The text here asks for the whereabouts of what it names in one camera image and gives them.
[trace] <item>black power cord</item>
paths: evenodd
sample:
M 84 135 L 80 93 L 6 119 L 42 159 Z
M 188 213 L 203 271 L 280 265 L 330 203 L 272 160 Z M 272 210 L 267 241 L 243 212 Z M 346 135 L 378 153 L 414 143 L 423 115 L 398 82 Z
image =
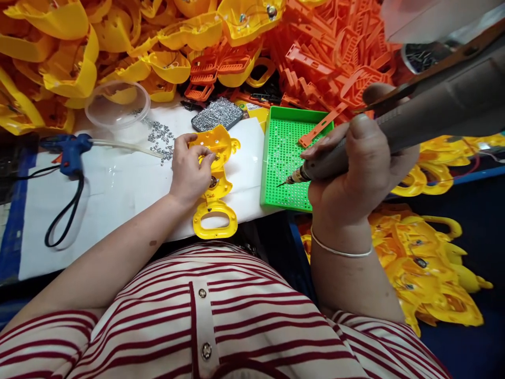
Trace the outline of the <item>black power cord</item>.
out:
M 39 175 L 39 174 L 42 174 L 42 173 L 45 173 L 47 171 L 51 171 L 51 170 L 54 170 L 54 169 L 57 169 L 57 168 L 60 168 L 60 165 L 56 165 L 56 166 L 51 166 L 51 167 L 46 167 L 46 168 L 40 169 L 40 170 L 34 172 L 33 174 L 31 174 L 29 176 L 7 176 L 7 177 L 4 177 L 4 178 L 10 178 L 10 179 L 12 179 L 14 181 L 28 180 L 28 179 L 33 179 L 33 178 L 41 177 L 43 175 Z M 80 200 L 80 197 L 83 194 L 83 189 L 84 189 L 84 174 L 83 174 L 83 172 L 79 170 L 79 171 L 75 171 L 74 174 L 79 179 L 79 184 L 77 185 L 77 191 L 76 191 L 74 197 L 72 198 L 72 200 L 70 200 L 70 202 L 65 206 L 65 208 L 63 208 L 63 210 L 56 216 L 56 218 L 53 220 L 53 222 L 51 222 L 51 225 L 47 229 L 46 236 L 44 237 L 44 245 L 46 245 L 47 247 L 56 247 L 61 242 L 63 242 L 63 240 L 65 239 L 65 237 L 68 234 L 68 231 L 70 230 L 70 227 L 72 226 L 72 222 L 74 221 L 75 213 L 77 212 L 77 207 L 79 205 L 79 200 Z M 68 219 L 67 226 L 65 226 L 65 230 L 63 231 L 62 236 L 58 239 L 58 241 L 56 241 L 56 243 L 51 244 L 50 241 L 49 241 L 49 238 L 51 236 L 51 233 L 53 232 L 53 229 L 55 228 L 55 226 L 58 223 L 58 221 L 65 215 L 65 213 L 67 213 L 67 211 L 72 206 L 74 206 L 74 207 L 72 208 L 72 212 L 70 214 L 70 218 Z

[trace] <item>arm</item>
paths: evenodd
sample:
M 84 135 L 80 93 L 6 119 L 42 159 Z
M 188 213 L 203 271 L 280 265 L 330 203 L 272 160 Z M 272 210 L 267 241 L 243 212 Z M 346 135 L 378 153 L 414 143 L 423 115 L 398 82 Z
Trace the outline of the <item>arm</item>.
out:
M 168 195 L 107 235 L 64 270 L 2 330 L 37 316 L 88 310 L 101 317 L 114 297 L 144 267 L 186 216 L 210 183 L 215 154 L 203 146 L 188 149 L 195 134 L 175 142 L 173 182 Z M 201 164 L 198 159 L 205 155 Z
M 368 103 L 392 87 L 372 86 L 363 97 Z M 363 254 L 372 246 L 367 217 L 412 169 L 419 147 L 390 156 L 387 139 L 375 121 L 356 116 L 350 124 L 336 127 L 327 140 L 302 154 L 305 159 L 333 148 L 346 136 L 348 173 L 329 182 L 312 182 L 309 199 L 313 205 L 312 231 L 333 250 Z M 327 251 L 314 240 L 311 253 L 312 280 L 321 311 L 336 310 L 394 322 L 405 322 L 395 291 L 375 251 L 352 258 Z

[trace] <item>hand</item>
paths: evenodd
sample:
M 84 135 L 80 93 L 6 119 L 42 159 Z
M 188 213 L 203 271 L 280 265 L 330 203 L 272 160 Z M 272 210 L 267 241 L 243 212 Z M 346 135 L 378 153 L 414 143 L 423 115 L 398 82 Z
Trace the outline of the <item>hand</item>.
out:
M 210 166 L 216 154 L 201 145 L 188 148 L 191 141 L 196 140 L 194 133 L 183 134 L 175 140 L 174 157 L 172 159 L 172 185 L 169 195 L 182 204 L 193 205 L 209 188 L 211 174 Z
M 371 85 L 365 90 L 363 100 L 371 104 L 392 89 L 386 84 Z M 368 215 L 407 176 L 419 156 L 419 146 L 391 156 L 386 136 L 377 123 L 360 114 L 350 123 L 335 127 L 301 157 L 314 158 L 334 148 L 344 136 L 349 171 L 329 181 L 313 181 L 309 186 L 314 230 L 321 230 L 315 232 L 318 237 L 321 235 L 320 239 L 324 239 L 324 234 L 335 233 L 339 227 L 355 229 L 366 225 L 369 234 Z

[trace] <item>woman's left hand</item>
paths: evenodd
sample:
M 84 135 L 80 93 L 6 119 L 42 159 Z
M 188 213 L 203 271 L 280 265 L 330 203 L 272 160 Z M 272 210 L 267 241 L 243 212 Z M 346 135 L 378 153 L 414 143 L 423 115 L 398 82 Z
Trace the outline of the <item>woman's left hand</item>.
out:
M 210 166 L 216 154 L 201 145 L 188 147 L 196 140 L 195 133 L 183 134 L 175 140 L 174 157 L 172 159 L 172 185 L 169 195 L 182 204 L 196 203 L 210 185 Z

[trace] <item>blue glue gun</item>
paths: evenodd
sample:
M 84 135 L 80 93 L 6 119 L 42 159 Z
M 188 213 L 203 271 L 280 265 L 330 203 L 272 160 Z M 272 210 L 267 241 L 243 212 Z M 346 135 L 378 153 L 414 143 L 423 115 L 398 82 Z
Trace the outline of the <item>blue glue gun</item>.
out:
M 60 172 L 66 176 L 75 176 L 83 172 L 83 162 L 80 155 L 89 151 L 93 146 L 89 134 L 68 135 L 60 134 L 54 137 L 45 137 L 39 145 L 51 153 L 62 153 Z

